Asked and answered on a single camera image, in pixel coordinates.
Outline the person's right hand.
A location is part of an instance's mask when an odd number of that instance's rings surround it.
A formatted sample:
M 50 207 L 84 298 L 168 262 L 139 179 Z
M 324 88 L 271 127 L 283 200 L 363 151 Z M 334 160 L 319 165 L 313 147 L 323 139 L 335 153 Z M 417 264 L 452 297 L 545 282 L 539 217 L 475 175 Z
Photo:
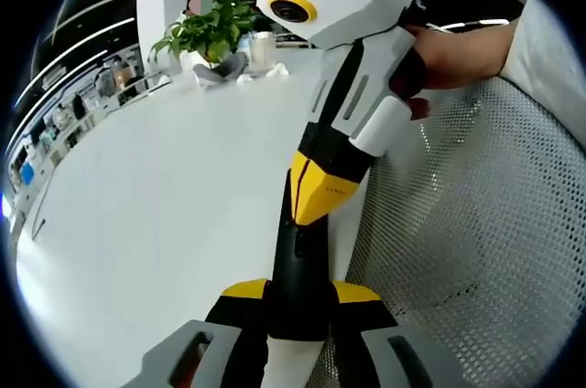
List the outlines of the person's right hand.
M 452 56 L 455 35 L 416 26 L 407 26 L 407 31 L 415 37 L 414 50 L 425 65 L 421 89 L 448 90 L 461 86 L 458 61 Z

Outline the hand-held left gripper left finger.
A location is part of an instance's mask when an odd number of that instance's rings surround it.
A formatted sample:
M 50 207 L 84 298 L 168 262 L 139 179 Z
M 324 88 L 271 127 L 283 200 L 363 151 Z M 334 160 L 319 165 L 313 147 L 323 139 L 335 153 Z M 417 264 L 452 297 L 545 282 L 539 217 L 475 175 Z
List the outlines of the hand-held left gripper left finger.
M 126 387 L 258 387 L 268 358 L 265 278 L 226 288 L 206 319 L 147 351 Z

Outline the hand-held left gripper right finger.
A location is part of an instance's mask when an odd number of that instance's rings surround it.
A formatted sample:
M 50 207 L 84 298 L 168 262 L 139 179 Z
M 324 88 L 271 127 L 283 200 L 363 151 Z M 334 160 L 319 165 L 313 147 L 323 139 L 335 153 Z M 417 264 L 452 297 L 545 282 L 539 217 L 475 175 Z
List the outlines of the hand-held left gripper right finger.
M 334 360 L 342 387 L 463 387 L 458 358 L 424 332 L 397 324 L 365 286 L 334 281 Z

